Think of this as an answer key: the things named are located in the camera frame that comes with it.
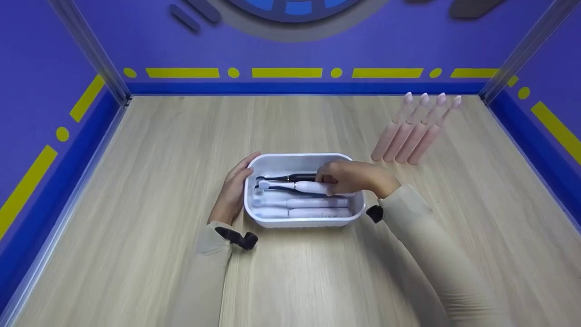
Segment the beige sleeve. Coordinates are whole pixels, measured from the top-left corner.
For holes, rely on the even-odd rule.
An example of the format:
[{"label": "beige sleeve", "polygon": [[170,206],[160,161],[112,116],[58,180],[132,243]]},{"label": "beige sleeve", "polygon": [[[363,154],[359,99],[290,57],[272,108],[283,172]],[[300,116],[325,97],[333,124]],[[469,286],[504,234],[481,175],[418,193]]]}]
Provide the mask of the beige sleeve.
[{"label": "beige sleeve", "polygon": [[512,326],[478,270],[411,186],[378,201],[383,220],[432,284],[453,326]]},{"label": "beige sleeve", "polygon": [[178,297],[170,312],[170,326],[218,326],[226,267],[232,254],[230,241],[214,228],[230,225],[211,222],[202,227]]}]

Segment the plastic container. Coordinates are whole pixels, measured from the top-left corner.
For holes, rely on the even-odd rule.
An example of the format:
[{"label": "plastic container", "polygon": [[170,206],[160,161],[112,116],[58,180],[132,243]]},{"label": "plastic container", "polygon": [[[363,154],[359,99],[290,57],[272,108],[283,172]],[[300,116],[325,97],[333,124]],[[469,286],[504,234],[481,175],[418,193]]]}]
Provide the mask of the plastic container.
[{"label": "plastic container", "polygon": [[260,211],[252,203],[255,198],[265,197],[269,200],[288,200],[297,197],[309,197],[305,194],[293,194],[287,191],[264,190],[262,194],[255,189],[256,178],[286,176],[293,173],[314,173],[329,161],[338,159],[352,160],[340,153],[273,153],[263,154],[252,160],[248,167],[253,167],[254,172],[244,184],[244,209],[252,219],[260,226],[266,228],[299,228],[299,227],[330,227],[344,226],[359,218],[365,212],[365,199],[363,192],[357,192],[349,197],[350,216],[334,218],[265,218],[256,215]]}]

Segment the yellow dot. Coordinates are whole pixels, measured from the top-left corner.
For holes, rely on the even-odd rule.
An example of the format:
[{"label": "yellow dot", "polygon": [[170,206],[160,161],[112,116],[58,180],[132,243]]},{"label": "yellow dot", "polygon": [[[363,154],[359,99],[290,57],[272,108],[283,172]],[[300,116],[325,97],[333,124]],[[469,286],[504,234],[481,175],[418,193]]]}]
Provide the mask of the yellow dot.
[{"label": "yellow dot", "polygon": [[57,128],[56,129],[56,138],[61,142],[68,140],[69,139],[69,130],[67,130],[66,127]]},{"label": "yellow dot", "polygon": [[341,77],[342,74],[343,71],[341,70],[341,68],[333,68],[331,70],[331,77],[333,77],[334,79],[338,79],[339,77]]},{"label": "yellow dot", "polygon": [[232,77],[233,79],[237,78],[238,76],[240,76],[240,72],[238,71],[238,69],[232,67],[232,68],[228,68],[228,76]]},{"label": "yellow dot", "polygon": [[530,95],[530,89],[528,87],[521,87],[520,90],[518,90],[518,98],[519,99],[526,99],[528,98]]},{"label": "yellow dot", "polygon": [[434,68],[430,72],[430,77],[435,79],[436,77],[440,76],[440,74],[442,74],[442,68]]},{"label": "yellow dot", "polygon": [[134,79],[137,77],[137,73],[133,69],[128,68],[128,67],[123,69],[123,73],[125,74],[125,76],[127,76],[131,79]]}]

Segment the black cuff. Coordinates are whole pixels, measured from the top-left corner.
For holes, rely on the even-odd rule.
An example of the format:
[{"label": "black cuff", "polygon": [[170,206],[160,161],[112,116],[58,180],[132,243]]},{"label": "black cuff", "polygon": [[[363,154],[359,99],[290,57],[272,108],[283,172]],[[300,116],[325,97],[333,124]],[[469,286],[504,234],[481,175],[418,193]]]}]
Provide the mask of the black cuff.
[{"label": "black cuff", "polygon": [[252,250],[256,245],[256,242],[258,242],[258,237],[250,232],[247,232],[246,235],[242,237],[240,233],[229,228],[218,226],[214,229],[218,234],[220,234],[220,236],[229,240],[230,243],[234,243],[237,246],[243,248],[244,250]]},{"label": "black cuff", "polygon": [[375,223],[380,222],[381,220],[383,220],[383,208],[378,206],[378,205],[374,205],[373,207],[367,209],[367,211],[365,212],[370,218],[371,220],[373,220]]}]

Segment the left hand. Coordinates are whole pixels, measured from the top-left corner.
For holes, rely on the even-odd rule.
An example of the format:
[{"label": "left hand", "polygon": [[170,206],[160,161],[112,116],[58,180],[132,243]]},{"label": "left hand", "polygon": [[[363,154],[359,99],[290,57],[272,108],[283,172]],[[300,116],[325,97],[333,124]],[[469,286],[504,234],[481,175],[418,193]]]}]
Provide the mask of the left hand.
[{"label": "left hand", "polygon": [[214,204],[214,208],[212,208],[208,218],[208,223],[219,221],[232,225],[232,222],[238,217],[242,209],[244,180],[252,175],[254,171],[254,169],[247,167],[259,155],[260,152],[257,151],[244,158],[226,175],[218,200],[216,200],[216,204]]}]

